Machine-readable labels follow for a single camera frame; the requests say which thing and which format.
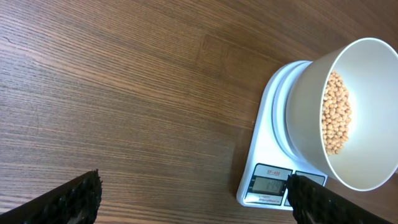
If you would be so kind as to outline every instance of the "white kitchen scale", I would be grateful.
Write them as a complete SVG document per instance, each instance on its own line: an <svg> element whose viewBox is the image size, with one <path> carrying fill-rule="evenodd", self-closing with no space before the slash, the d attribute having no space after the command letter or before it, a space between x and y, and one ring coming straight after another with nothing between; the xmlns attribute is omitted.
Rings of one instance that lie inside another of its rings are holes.
<svg viewBox="0 0 398 224"><path fill-rule="evenodd" d="M236 198L246 207L293 210L287 200L287 178L304 175L325 186L327 175L295 150L285 123L286 102L297 77L312 62L297 61L280 68L262 94L244 173Z"/></svg>

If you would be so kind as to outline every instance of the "white plastic bowl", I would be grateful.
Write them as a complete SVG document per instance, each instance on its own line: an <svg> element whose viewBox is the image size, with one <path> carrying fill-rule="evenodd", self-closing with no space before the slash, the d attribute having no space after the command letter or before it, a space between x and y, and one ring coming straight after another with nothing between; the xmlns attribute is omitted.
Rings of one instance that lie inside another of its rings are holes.
<svg viewBox="0 0 398 224"><path fill-rule="evenodd" d="M322 102L330 72L349 91L349 140L327 156ZM375 38L359 39L314 61L298 77L287 100L286 122L303 158L345 186L359 191L385 183L398 168L398 55Z"/></svg>

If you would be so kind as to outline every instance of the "scale button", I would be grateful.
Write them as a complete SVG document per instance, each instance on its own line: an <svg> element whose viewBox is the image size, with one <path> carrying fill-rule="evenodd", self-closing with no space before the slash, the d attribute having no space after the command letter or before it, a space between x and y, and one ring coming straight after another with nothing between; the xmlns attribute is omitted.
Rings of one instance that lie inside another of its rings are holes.
<svg viewBox="0 0 398 224"><path fill-rule="evenodd" d="M312 180L315 183L320 184L320 185L323 185L323 182L325 181L325 177L320 176L320 175L308 174L308 173L304 173L304 172L300 172L300 171L296 171L296 174L308 177L310 180Z"/></svg>

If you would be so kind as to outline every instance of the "chickpea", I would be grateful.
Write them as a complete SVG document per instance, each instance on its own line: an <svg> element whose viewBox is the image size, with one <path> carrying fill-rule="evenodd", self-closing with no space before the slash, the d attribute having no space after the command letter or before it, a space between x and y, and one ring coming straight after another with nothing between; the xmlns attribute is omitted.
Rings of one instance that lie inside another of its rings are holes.
<svg viewBox="0 0 398 224"><path fill-rule="evenodd" d="M338 154L348 140L348 127L352 114L348 90L343 78L332 71L326 84L322 105L322 132L328 156Z"/></svg>

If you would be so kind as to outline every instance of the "brown wooden surface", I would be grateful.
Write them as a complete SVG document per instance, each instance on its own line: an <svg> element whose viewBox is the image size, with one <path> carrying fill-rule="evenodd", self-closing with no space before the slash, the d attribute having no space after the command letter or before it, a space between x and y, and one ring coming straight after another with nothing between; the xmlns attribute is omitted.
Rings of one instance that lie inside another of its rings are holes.
<svg viewBox="0 0 398 224"><path fill-rule="evenodd" d="M0 0L0 213L99 169L97 223L295 223L235 199L262 91L397 1ZM398 222L398 176L329 189Z"/></svg>

